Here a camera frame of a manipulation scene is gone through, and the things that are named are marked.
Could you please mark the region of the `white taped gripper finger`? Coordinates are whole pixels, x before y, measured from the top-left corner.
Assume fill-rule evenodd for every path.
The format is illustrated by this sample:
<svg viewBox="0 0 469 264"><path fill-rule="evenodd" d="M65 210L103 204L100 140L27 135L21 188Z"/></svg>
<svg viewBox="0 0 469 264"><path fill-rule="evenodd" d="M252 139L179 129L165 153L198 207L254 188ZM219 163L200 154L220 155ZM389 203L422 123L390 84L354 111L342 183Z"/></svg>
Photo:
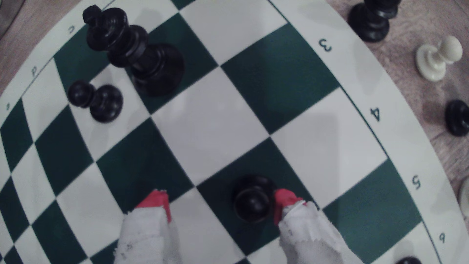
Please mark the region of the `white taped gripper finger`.
<svg viewBox="0 0 469 264"><path fill-rule="evenodd" d="M181 254L174 231L167 191L152 190L124 215L114 263L179 264Z"/></svg>
<svg viewBox="0 0 469 264"><path fill-rule="evenodd" d="M288 189L276 190L273 198L273 220L288 264L363 263L313 201Z"/></svg>

